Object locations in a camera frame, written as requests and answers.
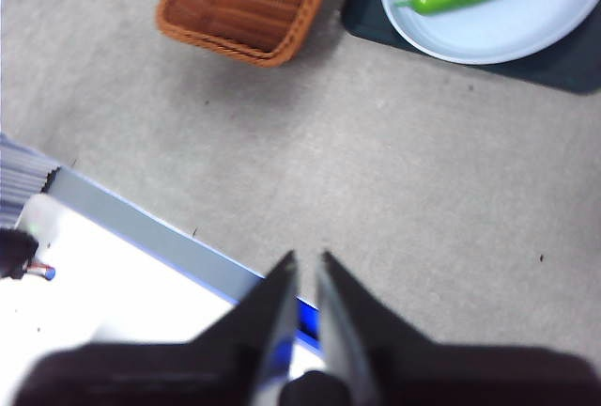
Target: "gray carpet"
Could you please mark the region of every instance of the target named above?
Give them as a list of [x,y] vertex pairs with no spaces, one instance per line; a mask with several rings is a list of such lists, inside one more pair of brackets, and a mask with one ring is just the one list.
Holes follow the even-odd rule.
[[6,0],[4,132],[314,299],[329,247],[445,341],[601,367],[601,95],[345,33],[261,70],[160,35],[158,0]]

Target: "green pepper stem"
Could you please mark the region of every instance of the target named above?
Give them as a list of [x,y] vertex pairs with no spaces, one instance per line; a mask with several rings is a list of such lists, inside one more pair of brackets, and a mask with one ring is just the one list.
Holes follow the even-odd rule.
[[410,0],[395,0],[393,4],[395,7],[411,7]]

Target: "dark gray placemat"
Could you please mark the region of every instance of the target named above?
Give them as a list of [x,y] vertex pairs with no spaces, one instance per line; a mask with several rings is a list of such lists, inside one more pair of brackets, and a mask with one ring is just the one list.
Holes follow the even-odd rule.
[[[347,0],[342,19],[357,37],[419,52],[396,33],[380,0]],[[601,3],[576,30],[545,50],[507,63],[473,67],[573,93],[591,93],[601,87],[599,35]]]

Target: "gray paper stack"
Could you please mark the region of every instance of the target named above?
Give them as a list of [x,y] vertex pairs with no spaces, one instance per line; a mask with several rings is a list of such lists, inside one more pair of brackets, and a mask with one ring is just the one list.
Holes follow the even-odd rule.
[[0,226],[14,227],[23,205],[44,189],[58,163],[0,133]]

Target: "brown wicker basket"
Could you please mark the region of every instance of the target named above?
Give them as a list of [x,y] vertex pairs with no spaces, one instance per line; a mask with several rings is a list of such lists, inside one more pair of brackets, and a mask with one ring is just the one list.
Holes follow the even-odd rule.
[[161,0],[168,37],[257,66],[278,66],[299,50],[322,0]]

